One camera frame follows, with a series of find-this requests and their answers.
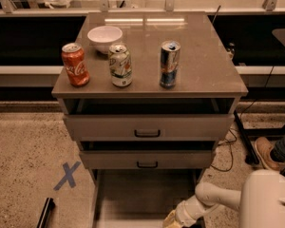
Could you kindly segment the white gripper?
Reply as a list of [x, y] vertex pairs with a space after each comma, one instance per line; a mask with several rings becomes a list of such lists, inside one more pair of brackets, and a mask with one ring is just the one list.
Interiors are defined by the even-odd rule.
[[197, 220], [215, 211], [219, 206], [206, 205], [195, 196], [178, 204], [176, 210], [172, 210], [162, 223], [162, 228], [183, 228], [194, 225]]

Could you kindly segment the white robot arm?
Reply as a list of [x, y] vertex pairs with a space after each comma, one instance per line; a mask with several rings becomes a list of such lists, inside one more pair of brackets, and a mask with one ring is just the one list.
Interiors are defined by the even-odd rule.
[[162, 228], [183, 228], [225, 206], [239, 213], [239, 228], [285, 228], [285, 177], [271, 170], [251, 173], [240, 191], [201, 182], [195, 195], [178, 204]]

